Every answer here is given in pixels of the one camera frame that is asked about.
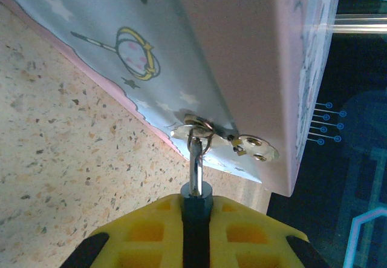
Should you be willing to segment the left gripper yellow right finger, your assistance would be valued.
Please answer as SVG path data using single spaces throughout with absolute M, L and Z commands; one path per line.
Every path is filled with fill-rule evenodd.
M 210 267 L 330 267 L 301 231 L 222 196 L 213 198 Z

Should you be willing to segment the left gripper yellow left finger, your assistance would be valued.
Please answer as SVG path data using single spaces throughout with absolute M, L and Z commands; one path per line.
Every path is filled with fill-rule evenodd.
M 181 197 L 168 195 L 100 226 L 62 267 L 182 267 Z

